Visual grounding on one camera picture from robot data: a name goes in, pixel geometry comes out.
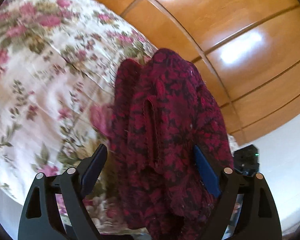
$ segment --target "floral fabric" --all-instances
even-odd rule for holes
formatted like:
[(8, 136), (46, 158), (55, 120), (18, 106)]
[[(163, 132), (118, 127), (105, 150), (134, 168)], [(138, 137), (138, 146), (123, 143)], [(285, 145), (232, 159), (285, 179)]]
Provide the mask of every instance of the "floral fabric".
[[(34, 176), (62, 173), (108, 146), (114, 79), (156, 48), (94, 0), (5, 0), (0, 7), (0, 187), (23, 204)], [(100, 233), (130, 230), (113, 158), (84, 203)], [(63, 221), (69, 223), (61, 195)]]

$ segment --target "red knit fabric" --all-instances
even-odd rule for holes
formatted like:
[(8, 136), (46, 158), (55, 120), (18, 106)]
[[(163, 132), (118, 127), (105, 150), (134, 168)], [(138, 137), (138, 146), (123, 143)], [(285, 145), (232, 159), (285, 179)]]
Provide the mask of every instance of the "red knit fabric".
[(111, 150), (129, 228), (154, 240), (196, 239), (216, 203), (193, 146), (233, 167), (220, 109), (196, 67), (160, 49), (141, 68), (126, 60), (115, 83)]

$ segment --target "black device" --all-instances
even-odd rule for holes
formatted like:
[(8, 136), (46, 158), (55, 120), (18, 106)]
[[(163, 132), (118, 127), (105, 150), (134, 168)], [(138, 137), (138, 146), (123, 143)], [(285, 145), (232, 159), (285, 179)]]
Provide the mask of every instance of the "black device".
[[(202, 228), (198, 240), (221, 240), (229, 224), (238, 194), (244, 194), (239, 220), (230, 238), (233, 240), (280, 240), (281, 226), (268, 184), (261, 173), (243, 176), (231, 168), (215, 164), (205, 155), (218, 176), (222, 191), (218, 204)], [(92, 157), (83, 159), (77, 168), (46, 177), (38, 173), (21, 214), (18, 240), (66, 240), (55, 194), (62, 194), (66, 210), (78, 240), (101, 240), (82, 199), (90, 193), (106, 161), (107, 149), (100, 145)]]
[(259, 171), (258, 159), (258, 149), (251, 144), (234, 152), (234, 168), (242, 175), (252, 176)]

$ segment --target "white wall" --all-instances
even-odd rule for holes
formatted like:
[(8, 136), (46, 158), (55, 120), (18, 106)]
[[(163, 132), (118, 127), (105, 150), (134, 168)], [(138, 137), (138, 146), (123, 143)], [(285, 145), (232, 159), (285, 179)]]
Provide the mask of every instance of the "white wall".
[(252, 142), (274, 197), (282, 230), (300, 222), (300, 114)]
[(18, 238), (22, 206), (0, 189), (0, 223), (12, 239)]

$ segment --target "floral bedspread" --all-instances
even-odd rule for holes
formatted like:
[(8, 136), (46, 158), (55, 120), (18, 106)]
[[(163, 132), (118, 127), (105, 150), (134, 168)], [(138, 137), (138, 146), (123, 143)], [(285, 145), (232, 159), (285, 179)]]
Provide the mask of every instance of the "floral bedspread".
[[(0, 187), (23, 204), (38, 172), (62, 173), (108, 145), (120, 62), (156, 48), (94, 0), (5, 0), (0, 7)], [(129, 230), (111, 153), (84, 200), (101, 233)], [(63, 221), (69, 223), (61, 195)]]

